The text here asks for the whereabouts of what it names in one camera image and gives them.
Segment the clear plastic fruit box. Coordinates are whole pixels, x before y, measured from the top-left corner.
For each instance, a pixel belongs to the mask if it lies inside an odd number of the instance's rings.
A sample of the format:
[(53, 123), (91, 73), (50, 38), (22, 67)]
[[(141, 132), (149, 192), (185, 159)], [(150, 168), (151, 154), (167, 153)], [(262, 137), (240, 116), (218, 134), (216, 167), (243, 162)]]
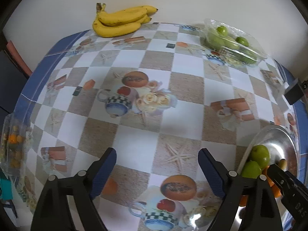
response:
[(233, 66), (256, 66), (267, 59), (258, 41), (246, 32), (214, 19), (205, 19), (204, 43)]

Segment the green round jujube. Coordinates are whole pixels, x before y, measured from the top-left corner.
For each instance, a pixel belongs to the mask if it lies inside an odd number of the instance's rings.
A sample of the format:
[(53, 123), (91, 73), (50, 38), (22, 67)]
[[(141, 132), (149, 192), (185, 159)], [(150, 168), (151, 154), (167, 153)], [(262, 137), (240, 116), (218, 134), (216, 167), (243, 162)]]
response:
[(261, 173), (262, 170), (257, 162), (248, 161), (242, 169), (241, 176), (244, 178), (256, 179)]

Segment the yellow banana bunch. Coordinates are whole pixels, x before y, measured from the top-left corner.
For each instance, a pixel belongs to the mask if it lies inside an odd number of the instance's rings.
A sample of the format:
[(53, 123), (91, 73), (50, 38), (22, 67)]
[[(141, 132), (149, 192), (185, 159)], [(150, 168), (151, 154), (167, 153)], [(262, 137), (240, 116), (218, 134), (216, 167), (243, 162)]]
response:
[(142, 24), (151, 21), (158, 9), (150, 5), (131, 7), (114, 13), (105, 11), (105, 3), (96, 3), (93, 31), (103, 38), (114, 38), (134, 33)]

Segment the round silver metal tray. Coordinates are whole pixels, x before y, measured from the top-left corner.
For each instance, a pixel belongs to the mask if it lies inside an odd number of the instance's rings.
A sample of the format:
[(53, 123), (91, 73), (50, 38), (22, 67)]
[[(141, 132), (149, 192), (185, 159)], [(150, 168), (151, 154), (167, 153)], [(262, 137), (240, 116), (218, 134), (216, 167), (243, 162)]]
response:
[(298, 172), (298, 158), (293, 140), (288, 132), (277, 125), (268, 125), (264, 127), (251, 141), (245, 151), (237, 172), (241, 174), (246, 162), (250, 161), (249, 154), (253, 146), (264, 145), (270, 153), (270, 163), (278, 165), (281, 159), (287, 160), (287, 169), (294, 176)]

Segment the brown round longan fruit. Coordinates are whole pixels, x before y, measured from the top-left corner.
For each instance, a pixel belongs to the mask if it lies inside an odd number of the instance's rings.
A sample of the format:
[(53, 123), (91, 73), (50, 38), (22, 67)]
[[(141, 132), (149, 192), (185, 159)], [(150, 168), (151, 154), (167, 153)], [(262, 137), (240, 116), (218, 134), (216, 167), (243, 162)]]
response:
[(280, 169), (282, 169), (283, 171), (286, 171), (287, 169), (287, 160), (286, 159), (281, 159), (279, 162), (278, 162), (278, 166)]

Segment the green oval jujube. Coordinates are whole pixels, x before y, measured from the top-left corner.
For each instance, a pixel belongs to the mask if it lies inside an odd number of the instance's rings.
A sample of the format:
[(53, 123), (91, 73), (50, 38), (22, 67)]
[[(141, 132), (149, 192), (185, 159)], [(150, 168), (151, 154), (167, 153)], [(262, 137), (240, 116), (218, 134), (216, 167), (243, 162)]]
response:
[(258, 163), (261, 169), (267, 167), (270, 163), (270, 153), (266, 146), (256, 145), (250, 151), (249, 159)]

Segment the orange tangerine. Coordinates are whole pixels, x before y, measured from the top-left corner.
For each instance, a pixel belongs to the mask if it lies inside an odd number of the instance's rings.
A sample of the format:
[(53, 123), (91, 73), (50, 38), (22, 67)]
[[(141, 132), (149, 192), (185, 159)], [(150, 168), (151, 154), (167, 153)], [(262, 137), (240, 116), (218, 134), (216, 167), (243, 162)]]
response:
[(281, 196), (281, 192), (280, 192), (280, 189), (276, 186), (276, 184), (269, 178), (268, 176), (268, 168), (269, 166), (266, 166), (263, 171), (262, 171), (262, 174), (265, 175), (267, 177), (267, 182), (269, 183), (270, 187), (271, 187), (271, 190), (274, 194), (274, 197), (275, 198), (279, 198)]
[(239, 206), (240, 207), (245, 207), (246, 204), (247, 204), (247, 199), (248, 199), (247, 195), (241, 196)]

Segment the black power adapter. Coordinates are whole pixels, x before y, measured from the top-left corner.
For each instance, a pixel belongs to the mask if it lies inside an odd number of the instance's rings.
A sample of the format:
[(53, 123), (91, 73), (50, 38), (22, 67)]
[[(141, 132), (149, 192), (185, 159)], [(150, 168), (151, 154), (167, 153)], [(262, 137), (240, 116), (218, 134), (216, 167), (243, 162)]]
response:
[(297, 101), (307, 103), (307, 80), (300, 82), (296, 78), (289, 87), (285, 90), (284, 96), (290, 105), (293, 105)]

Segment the checkered printed tablecloth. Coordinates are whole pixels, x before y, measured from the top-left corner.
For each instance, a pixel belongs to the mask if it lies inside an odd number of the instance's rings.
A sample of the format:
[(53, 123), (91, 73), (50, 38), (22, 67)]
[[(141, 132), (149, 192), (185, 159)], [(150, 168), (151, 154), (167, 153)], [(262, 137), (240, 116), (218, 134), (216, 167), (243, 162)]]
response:
[(108, 230), (153, 230), (149, 211), (170, 214), (173, 230), (206, 230), (218, 207), (197, 162), (208, 148), (237, 169), (254, 136), (270, 123), (298, 142), (297, 115), (277, 87), (285, 72), (271, 58), (231, 63), (203, 46), (197, 28), (144, 24), (104, 39), (93, 31), (61, 39), (26, 83), (15, 114), (21, 177), (21, 227), (29, 227), (50, 175), (71, 177), (107, 148), (117, 162), (94, 199)]

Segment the clear box of small fruits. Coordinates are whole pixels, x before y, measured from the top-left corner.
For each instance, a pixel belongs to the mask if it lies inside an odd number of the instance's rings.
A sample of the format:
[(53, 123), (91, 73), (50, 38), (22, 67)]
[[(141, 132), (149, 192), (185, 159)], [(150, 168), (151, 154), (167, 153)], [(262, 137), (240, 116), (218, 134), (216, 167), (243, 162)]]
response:
[(28, 125), (14, 113), (5, 117), (1, 133), (1, 170), (6, 177), (20, 174), (27, 130)]

